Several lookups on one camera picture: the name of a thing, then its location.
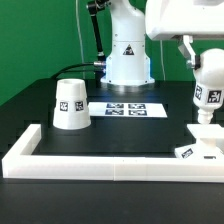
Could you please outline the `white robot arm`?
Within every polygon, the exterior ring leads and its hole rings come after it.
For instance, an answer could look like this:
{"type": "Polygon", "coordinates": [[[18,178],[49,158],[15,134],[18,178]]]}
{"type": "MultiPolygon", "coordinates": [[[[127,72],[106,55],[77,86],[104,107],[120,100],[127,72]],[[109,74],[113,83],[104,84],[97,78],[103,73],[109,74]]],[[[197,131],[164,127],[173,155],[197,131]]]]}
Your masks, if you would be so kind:
{"type": "Polygon", "coordinates": [[[153,83],[145,39],[182,41],[180,51],[197,69],[195,39],[224,37],[224,0],[147,0],[140,11],[129,0],[109,0],[112,52],[106,59],[104,84],[139,86],[153,83]]]}

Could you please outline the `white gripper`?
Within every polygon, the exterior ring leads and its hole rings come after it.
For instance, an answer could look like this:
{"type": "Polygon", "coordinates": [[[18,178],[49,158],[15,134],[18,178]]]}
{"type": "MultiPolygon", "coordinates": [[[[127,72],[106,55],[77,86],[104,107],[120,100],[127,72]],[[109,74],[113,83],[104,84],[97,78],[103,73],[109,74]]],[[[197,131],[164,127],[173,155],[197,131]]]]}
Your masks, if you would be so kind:
{"type": "Polygon", "coordinates": [[[147,0],[146,33],[151,40],[179,39],[189,69],[200,68],[195,39],[224,38],[224,0],[147,0]]]}

